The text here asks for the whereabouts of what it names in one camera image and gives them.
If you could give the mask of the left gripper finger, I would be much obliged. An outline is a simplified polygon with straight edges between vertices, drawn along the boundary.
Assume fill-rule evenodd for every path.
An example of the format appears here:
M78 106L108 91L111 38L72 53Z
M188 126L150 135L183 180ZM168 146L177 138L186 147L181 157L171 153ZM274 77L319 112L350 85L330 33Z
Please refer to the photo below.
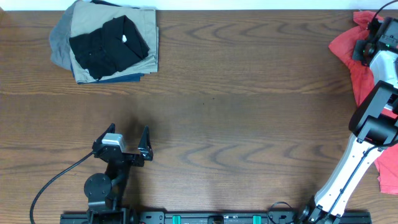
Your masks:
M154 153L150 143L150 134L148 126L145 126L137 148L138 150L140 150L141 156L144 158L145 161L153 160Z
M115 132L115 124L111 123L109 127L106 129L106 131L101 134L96 140L95 140L95 146L99 146L100 144L105 144L105 145L111 145L115 146L116 144L112 142L111 140L108 140L105 138L107 134L114 134Z

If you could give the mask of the red t-shirt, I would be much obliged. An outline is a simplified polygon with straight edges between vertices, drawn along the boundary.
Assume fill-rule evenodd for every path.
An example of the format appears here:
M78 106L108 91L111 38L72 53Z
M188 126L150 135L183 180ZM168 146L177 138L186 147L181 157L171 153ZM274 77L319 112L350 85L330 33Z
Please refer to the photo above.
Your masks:
M329 44L329 49L349 69L355 102L360 105L374 87L374 76L370 68L353 60L354 45L358 40L364 40L368 35L368 24L375 15L372 11L353 13L354 28L340 34ZM380 191L385 194L397 194L397 145L388 148L375 160L379 172Z

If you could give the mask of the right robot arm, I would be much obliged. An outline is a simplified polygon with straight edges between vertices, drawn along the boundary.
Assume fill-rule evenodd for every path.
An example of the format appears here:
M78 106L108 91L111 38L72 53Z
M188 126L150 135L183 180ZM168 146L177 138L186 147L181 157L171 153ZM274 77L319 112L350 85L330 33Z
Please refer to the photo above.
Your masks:
M295 223L343 223L348 199L359 181L388 147L397 144L397 19L373 17L369 35L356 42L354 60L370 68L374 87L349 122L351 136L326 184L295 217Z

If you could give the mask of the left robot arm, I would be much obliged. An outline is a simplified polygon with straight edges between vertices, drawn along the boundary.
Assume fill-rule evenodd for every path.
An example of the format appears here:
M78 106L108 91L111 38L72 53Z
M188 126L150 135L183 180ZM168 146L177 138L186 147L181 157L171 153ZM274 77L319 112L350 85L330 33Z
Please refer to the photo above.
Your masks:
M139 223L137 215L122 206L122 200L131 168L153 160L149 127L144 127L138 154L125 151L123 135L115 130L115 124L111 124L92 146L93 156L107 163L107 168L90 176L84 185L89 223Z

